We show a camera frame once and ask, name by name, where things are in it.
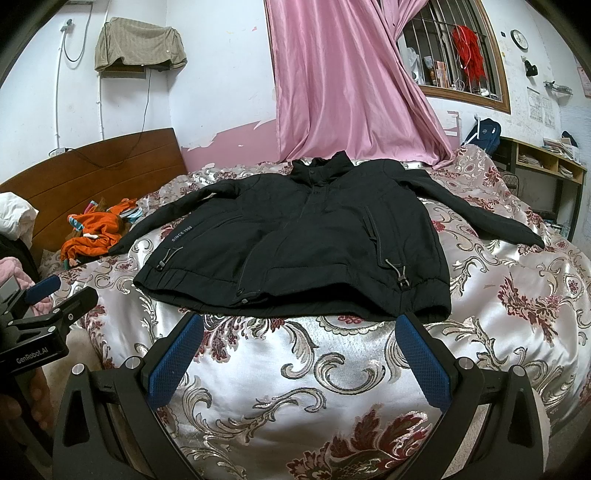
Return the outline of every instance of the white pillow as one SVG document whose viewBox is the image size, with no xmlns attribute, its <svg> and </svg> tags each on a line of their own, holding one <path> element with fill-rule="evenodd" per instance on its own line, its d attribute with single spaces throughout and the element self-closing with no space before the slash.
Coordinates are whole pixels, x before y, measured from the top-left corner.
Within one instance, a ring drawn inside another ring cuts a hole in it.
<svg viewBox="0 0 591 480">
<path fill-rule="evenodd" d="M 31 248 L 38 213 L 28 201 L 12 192 L 0 193 L 0 233 L 10 240 L 20 238 Z"/>
</svg>

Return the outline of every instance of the orange clothing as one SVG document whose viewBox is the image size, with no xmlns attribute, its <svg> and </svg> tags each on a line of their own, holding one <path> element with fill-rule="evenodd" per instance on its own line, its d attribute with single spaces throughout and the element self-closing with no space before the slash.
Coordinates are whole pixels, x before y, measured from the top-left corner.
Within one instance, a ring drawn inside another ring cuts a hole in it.
<svg viewBox="0 0 591 480">
<path fill-rule="evenodd" d="M 135 208 L 136 201 L 137 199 L 123 199 L 107 212 L 95 212 L 93 207 L 88 213 L 69 215 L 68 218 L 72 217 L 84 226 L 82 234 L 89 233 L 99 237 L 96 239 L 85 236 L 70 238 L 61 246 L 61 260 L 76 258 L 78 255 L 88 257 L 105 255 L 109 248 L 121 239 L 124 223 L 119 214 L 129 208 Z"/>
</svg>

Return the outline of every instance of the jacket collar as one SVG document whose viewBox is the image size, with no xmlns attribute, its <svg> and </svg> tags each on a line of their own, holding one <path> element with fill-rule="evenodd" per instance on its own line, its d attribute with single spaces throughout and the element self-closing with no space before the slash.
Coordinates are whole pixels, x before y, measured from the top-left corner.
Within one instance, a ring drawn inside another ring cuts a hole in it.
<svg viewBox="0 0 591 480">
<path fill-rule="evenodd" d="M 310 165 L 306 165 L 301 160 L 295 160 L 290 177 L 298 183 L 305 183 L 309 186 L 327 185 L 353 168 L 347 154 L 340 151 L 329 160 L 315 158 Z"/>
</svg>

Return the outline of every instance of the white wall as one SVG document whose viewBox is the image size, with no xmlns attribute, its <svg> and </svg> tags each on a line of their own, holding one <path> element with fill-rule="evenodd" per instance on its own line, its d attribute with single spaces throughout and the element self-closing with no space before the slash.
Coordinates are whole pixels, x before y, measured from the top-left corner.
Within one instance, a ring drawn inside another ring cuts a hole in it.
<svg viewBox="0 0 591 480">
<path fill-rule="evenodd" d="M 577 64 L 568 45 L 544 17 L 535 13 L 536 24 L 544 39 L 546 51 L 552 63 L 554 80 L 567 85 L 573 90 L 572 96 L 562 96 L 560 105 L 561 124 L 577 141 L 581 160 L 591 167 L 591 99 L 585 97 L 583 86 L 577 71 Z M 573 241 L 587 256 L 591 257 L 591 196 L 590 179 L 583 189 L 583 198 L 579 210 L 579 221 Z"/>
<path fill-rule="evenodd" d="M 169 0 L 167 24 L 181 34 L 189 59 L 168 77 L 182 147 L 207 147 L 219 132 L 275 119 L 263 0 Z"/>
<path fill-rule="evenodd" d="M 474 114 L 481 118 L 490 117 L 502 126 L 502 135 L 542 145 L 543 137 L 560 138 L 567 130 L 577 140 L 581 159 L 591 166 L 591 99 L 585 98 L 576 69 L 573 53 L 554 27 L 524 0 L 482 0 L 491 21 L 496 40 L 503 58 L 505 74 L 511 101 L 511 114 L 507 115 L 489 108 L 478 107 L 452 100 L 430 98 L 436 109 L 453 110 L 460 113 L 462 136 L 465 138 L 475 124 Z M 528 40 L 526 52 L 520 50 L 511 39 L 511 30 L 520 30 Z M 521 56 L 525 56 L 538 67 L 538 75 L 528 78 Z M 573 96 L 549 92 L 544 81 L 555 80 L 560 85 L 573 89 Z M 554 111 L 556 128 L 530 118 L 527 101 L 527 87 L 550 98 Z M 534 209 L 553 208 L 556 180 L 525 170 L 518 170 L 520 196 Z M 575 187 L 564 183 L 562 208 L 559 221 L 570 220 L 574 207 Z M 591 212 L 589 200 L 591 188 L 583 191 L 579 220 L 574 234 L 574 243 L 591 256 Z"/>
<path fill-rule="evenodd" d="M 527 87 L 548 97 L 543 82 L 553 80 L 553 66 L 534 19 L 538 14 L 524 0 L 482 0 L 482 3 L 491 21 L 503 58 L 511 100 L 511 114 L 453 100 L 430 98 L 429 102 L 437 109 L 460 112 L 464 138 L 475 124 L 474 114 L 480 115 L 481 118 L 490 117 L 498 121 L 501 124 L 503 136 L 517 138 L 533 145 L 541 145 L 543 137 L 557 138 L 562 132 L 558 103 L 554 100 L 552 102 L 556 128 L 551 129 L 543 123 L 530 119 L 527 101 Z M 529 43 L 527 52 L 520 50 L 511 39 L 513 29 L 518 29 L 527 38 Z M 506 37 L 501 36 L 501 32 L 504 32 Z M 538 67 L 539 73 L 536 77 L 525 76 L 521 56 L 527 57 L 533 65 Z"/>
<path fill-rule="evenodd" d="M 79 63 L 62 56 L 58 119 L 60 146 L 79 147 L 100 141 L 98 74 L 95 45 L 108 0 L 98 0 L 90 19 L 86 50 Z M 0 88 L 0 182 L 47 159 L 56 147 L 54 91 L 61 26 L 72 18 L 66 38 L 70 58 L 80 53 L 87 5 L 66 5 L 33 37 Z M 166 0 L 112 0 L 109 18 L 127 17 L 164 26 Z M 148 79 L 103 79 L 102 106 L 105 138 L 138 132 L 142 128 Z M 145 129 L 170 127 L 165 73 L 152 72 Z"/>
</svg>

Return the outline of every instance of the bed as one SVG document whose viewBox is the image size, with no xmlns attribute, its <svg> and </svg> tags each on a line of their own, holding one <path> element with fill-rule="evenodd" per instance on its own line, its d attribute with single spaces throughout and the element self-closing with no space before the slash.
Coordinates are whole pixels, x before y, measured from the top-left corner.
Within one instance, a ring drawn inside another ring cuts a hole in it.
<svg viewBox="0 0 591 480">
<path fill-rule="evenodd" d="M 433 178 L 474 205 L 528 224 L 546 248 L 478 238 L 458 214 L 423 199 L 446 253 L 453 304 L 449 319 L 428 330 L 481 367 L 522 365 L 558 429 L 591 402 L 591 263 L 508 191 L 482 150 L 468 145 L 457 153 L 453 165 L 429 170 Z M 206 167 L 138 204 L 146 216 L 221 179 L 290 169 Z M 146 353 L 184 314 L 133 285 L 179 221 L 142 237 L 127 255 L 69 271 L 45 252 L 42 275 L 62 280 L 55 304 L 85 286 L 99 293 L 80 325 L 105 368 Z M 204 341 L 158 416 L 210 480 L 373 478 L 412 455 L 440 415 L 409 370 L 392 322 L 211 314 L 204 322 Z"/>
</svg>

